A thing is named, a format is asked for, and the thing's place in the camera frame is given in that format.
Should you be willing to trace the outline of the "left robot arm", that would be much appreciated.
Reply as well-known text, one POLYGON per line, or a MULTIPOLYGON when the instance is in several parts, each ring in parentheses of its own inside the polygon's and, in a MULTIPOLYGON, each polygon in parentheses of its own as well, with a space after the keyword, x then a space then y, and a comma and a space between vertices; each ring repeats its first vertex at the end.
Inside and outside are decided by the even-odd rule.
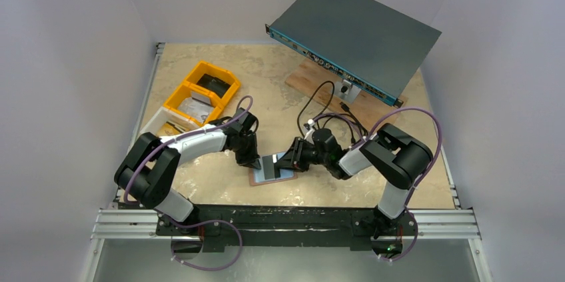
POLYGON ((173 227, 183 235, 199 225, 196 207, 172 188, 177 168, 202 155, 232 151, 241 167, 260 169, 257 136, 258 119, 239 108, 230 119, 176 136, 157 137, 146 132, 139 136, 117 169, 114 182, 147 209, 169 216, 173 227))

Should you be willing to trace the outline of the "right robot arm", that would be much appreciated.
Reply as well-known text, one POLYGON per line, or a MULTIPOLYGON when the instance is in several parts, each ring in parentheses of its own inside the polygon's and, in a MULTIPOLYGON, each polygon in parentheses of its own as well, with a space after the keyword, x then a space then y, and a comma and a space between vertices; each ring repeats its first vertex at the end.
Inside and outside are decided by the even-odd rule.
POLYGON ((424 143, 386 123, 375 137, 350 149, 343 149, 330 129, 315 129, 309 139, 296 137, 274 167, 305 172, 311 165, 322 165, 338 180, 350 179, 374 167, 386 179, 374 224, 380 232, 390 233, 400 225, 410 190, 428 169, 433 156, 424 143))

